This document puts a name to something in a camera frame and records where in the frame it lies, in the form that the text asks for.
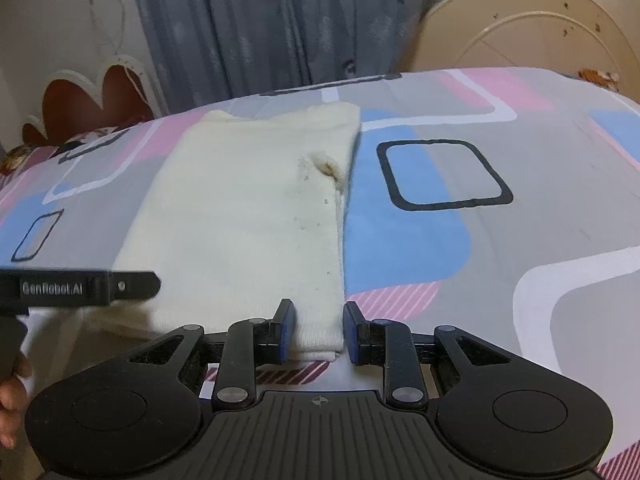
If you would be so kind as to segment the person's left hand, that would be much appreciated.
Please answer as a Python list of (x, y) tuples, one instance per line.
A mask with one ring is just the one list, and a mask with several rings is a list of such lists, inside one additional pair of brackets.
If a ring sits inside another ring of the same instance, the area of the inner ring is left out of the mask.
[(32, 364), (20, 352), (15, 359), (11, 376), (0, 386), (0, 440), (2, 448), (15, 448), (21, 427), (22, 411), (28, 402), (24, 379), (32, 376)]

